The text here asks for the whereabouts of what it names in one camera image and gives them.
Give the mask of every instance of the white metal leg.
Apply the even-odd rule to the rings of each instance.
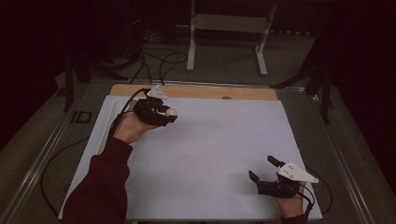
[[[267,66],[265,65],[264,56],[262,55],[262,50],[264,49],[265,42],[267,41],[268,35],[270,34],[270,29],[272,25],[272,21],[275,15],[276,6],[271,7],[270,15],[267,18],[265,23],[264,32],[262,33],[262,42],[259,46],[256,46],[256,56],[257,63],[259,64],[260,75],[266,77],[268,75]]]
[[[195,0],[191,0],[191,24],[190,24],[190,47],[187,58],[187,71],[194,70],[195,60]]]
[[[262,42],[259,46],[256,46],[255,51],[260,69],[260,75],[267,76],[268,72],[264,57],[262,55],[262,50],[264,49],[265,42],[267,41],[268,35],[270,33],[275,11],[276,6],[273,5],[271,7],[270,14],[266,18],[196,14],[195,0],[191,0],[191,34],[189,54],[187,59],[187,71],[192,72],[194,70],[196,29],[239,31],[262,34]]]

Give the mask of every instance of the table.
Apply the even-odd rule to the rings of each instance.
[[[267,76],[267,67],[265,65],[262,50],[268,38],[272,20],[276,12],[276,5],[271,6],[271,10],[267,17],[242,17],[242,16],[226,16],[226,15],[208,15],[195,12],[195,0],[191,0],[191,34],[190,47],[187,60],[187,71],[192,72],[195,61],[195,30],[218,30],[218,31],[236,31],[250,32],[262,34],[260,45],[256,46],[256,57],[260,69],[260,75]]]
[[[111,116],[117,113],[113,108],[122,107],[129,98],[125,95],[143,87],[149,86],[113,87],[95,123],[69,193],[88,172],[91,156],[99,154],[104,147],[103,136]],[[146,133],[133,145],[139,149],[134,150],[128,160],[134,172],[125,185],[129,201],[127,218],[168,221],[278,218],[274,201],[258,195],[255,184],[248,178],[248,170],[252,169],[268,181],[276,180],[277,169],[265,162],[267,153],[281,160],[292,158],[304,167],[276,93],[268,89],[225,87],[163,86],[162,89],[169,96],[166,103],[174,105],[179,115],[176,123]],[[253,115],[257,114],[257,120],[246,114],[249,109]],[[318,205],[311,216],[321,218]]]

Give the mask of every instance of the handheld controller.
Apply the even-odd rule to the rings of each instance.
[[[308,216],[310,210],[314,206],[308,197],[300,193],[300,182],[318,183],[318,179],[307,173],[305,170],[298,167],[293,162],[279,161],[272,156],[268,156],[267,160],[274,166],[279,167],[276,172],[278,180],[275,182],[261,181],[257,175],[252,171],[248,171],[250,179],[256,183],[259,194],[268,195],[277,198],[292,198],[294,195],[299,194],[308,200],[308,206],[305,210],[305,215]]]
[[[146,99],[137,100],[133,110],[126,111],[129,104],[140,92],[143,92],[146,95]],[[135,92],[125,104],[121,112],[113,120],[108,135],[113,136],[120,123],[120,118],[123,114],[129,112],[135,112],[141,121],[155,126],[166,126],[168,123],[175,122],[177,119],[177,111],[174,108],[163,104],[163,100],[166,100],[167,98],[168,97],[163,93],[163,91],[160,89],[160,86],[158,85],[153,89],[143,88]]]

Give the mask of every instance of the left hand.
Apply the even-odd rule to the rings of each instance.
[[[137,115],[133,112],[136,102],[136,100],[131,102],[128,108],[128,111],[131,112],[127,112],[122,115],[119,126],[113,134],[113,137],[128,144],[135,142],[146,131],[158,128],[158,126],[140,121]]]

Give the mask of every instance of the dark background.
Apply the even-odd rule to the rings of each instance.
[[[175,37],[176,24],[189,24],[190,1],[164,2],[145,1],[142,19],[152,29]],[[216,7],[212,2],[197,1],[197,11],[260,14],[258,7],[242,7],[238,1],[227,7]],[[93,0],[3,1],[0,148],[58,90],[53,78],[64,70],[64,57],[70,49],[81,50],[100,61],[108,61],[110,54],[119,53],[111,47],[111,34],[124,29],[123,4]],[[395,14],[394,1],[282,1],[273,23],[278,35],[289,31],[317,37],[306,60],[309,66],[336,55],[332,84],[339,88],[394,191]]]

